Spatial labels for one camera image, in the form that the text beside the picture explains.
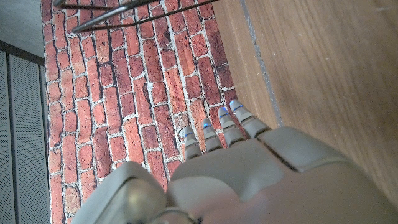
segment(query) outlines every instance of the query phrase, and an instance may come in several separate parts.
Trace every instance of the black metal wire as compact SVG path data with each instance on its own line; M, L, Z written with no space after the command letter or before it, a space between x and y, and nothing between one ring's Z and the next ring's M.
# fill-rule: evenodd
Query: black metal wire
M192 6L185 7L183 9L177 9L175 11L168 12L163 15L154 16L154 17L150 17L150 18L147 18L147 19L144 19L141 21L137 21L132 24L120 24L120 25L113 25L113 26L96 26L96 27L95 27L95 25L109 19L110 17L116 16L116 15L126 12L128 10L137 8L139 6L150 4L152 2L156 2L158 0L133 0L131 2L127 2L127 3L123 4L122 6L116 7L116 8L103 7L103 6L70 5L70 4L65 4L65 1L66 0L56 0L54 2L54 6L58 7L58 8L62 8L62 9L108 10L104 14L102 14L96 18L93 18L84 24L80 24L77 27L72 29L72 32L79 33L79 32L91 32L91 31L96 31L96 30L117 29L117 28L129 27L129 26L136 26L139 24L143 24L145 22L153 21L155 19L159 19L159 18L166 17L166 16L169 16L172 14L176 14L176 13L183 12L183 11L186 11L189 9L193 9L193 8L196 8L199 6L203 6L205 4L209 4L209 3L212 3L212 2L215 2L218 0L208 0L208 1L205 1L202 3L198 3L198 4L194 4Z

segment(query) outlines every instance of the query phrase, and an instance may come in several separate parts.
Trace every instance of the gray wall panel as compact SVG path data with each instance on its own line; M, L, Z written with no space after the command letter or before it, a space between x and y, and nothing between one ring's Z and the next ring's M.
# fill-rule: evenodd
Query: gray wall panel
M38 65L10 55L18 216L49 222L49 190Z
M0 52L0 223L15 223L6 53Z

